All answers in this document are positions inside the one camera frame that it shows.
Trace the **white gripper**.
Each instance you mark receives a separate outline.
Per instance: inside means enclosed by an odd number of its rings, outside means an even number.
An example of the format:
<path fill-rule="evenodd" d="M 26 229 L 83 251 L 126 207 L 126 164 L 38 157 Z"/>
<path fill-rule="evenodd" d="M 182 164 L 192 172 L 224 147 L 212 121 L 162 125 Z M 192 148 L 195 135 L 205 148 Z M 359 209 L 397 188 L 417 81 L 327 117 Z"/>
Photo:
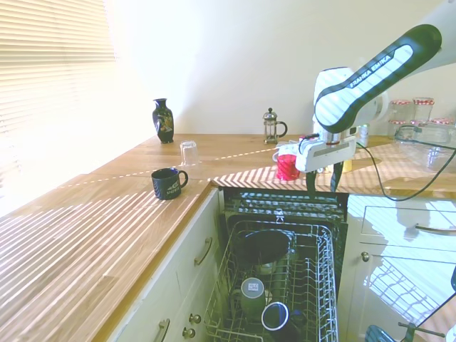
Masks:
<path fill-rule="evenodd" d="M 302 140 L 296 153 L 296 169 L 306 173 L 306 189 L 309 196 L 316 194 L 317 170 L 333 165 L 330 190 L 336 192 L 343 172 L 343 162 L 356 152 L 356 137 L 349 136 L 337 145 L 327 145 L 324 140 Z"/>

